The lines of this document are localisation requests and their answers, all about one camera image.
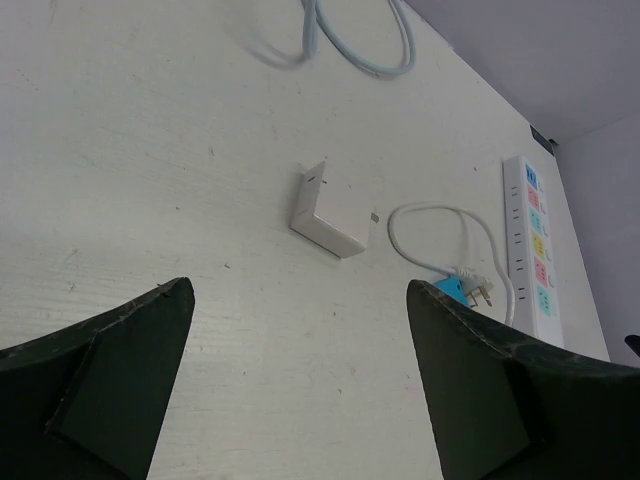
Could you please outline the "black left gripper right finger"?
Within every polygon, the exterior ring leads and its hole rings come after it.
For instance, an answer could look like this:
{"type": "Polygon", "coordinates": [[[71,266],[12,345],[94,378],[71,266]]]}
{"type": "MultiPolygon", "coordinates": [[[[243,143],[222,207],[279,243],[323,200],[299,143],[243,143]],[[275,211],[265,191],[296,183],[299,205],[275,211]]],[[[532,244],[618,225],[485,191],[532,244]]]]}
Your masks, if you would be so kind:
{"type": "Polygon", "coordinates": [[[407,312],[447,479],[635,479],[639,372],[486,317],[414,280],[407,312]]]}

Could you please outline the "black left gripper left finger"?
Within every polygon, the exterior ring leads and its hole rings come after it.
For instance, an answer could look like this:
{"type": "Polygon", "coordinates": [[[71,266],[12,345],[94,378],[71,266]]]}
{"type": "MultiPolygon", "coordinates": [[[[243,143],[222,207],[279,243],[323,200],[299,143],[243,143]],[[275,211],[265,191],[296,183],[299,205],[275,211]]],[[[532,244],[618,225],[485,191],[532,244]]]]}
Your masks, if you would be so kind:
{"type": "Polygon", "coordinates": [[[194,308],[179,277],[2,350],[2,478],[146,478],[194,308]]]}

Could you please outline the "white multicolour power strip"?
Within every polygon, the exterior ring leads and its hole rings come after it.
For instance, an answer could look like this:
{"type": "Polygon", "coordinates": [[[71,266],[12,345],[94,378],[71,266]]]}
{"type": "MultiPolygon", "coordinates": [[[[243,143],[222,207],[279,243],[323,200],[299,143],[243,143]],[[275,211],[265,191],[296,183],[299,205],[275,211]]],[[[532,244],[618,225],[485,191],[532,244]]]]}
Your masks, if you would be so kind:
{"type": "Polygon", "coordinates": [[[508,275],[514,287],[513,327],[564,346],[542,176],[523,156],[503,162],[508,275]]]}

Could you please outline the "white square charger plug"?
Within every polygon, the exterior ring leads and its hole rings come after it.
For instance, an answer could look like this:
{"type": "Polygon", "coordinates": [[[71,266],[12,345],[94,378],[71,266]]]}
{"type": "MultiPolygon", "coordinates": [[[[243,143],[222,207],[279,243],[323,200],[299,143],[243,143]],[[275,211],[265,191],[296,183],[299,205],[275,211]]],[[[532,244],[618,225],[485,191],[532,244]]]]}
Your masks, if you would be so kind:
{"type": "Polygon", "coordinates": [[[369,243],[374,202],[365,184],[322,161],[302,174],[289,227],[340,259],[369,243]]]}

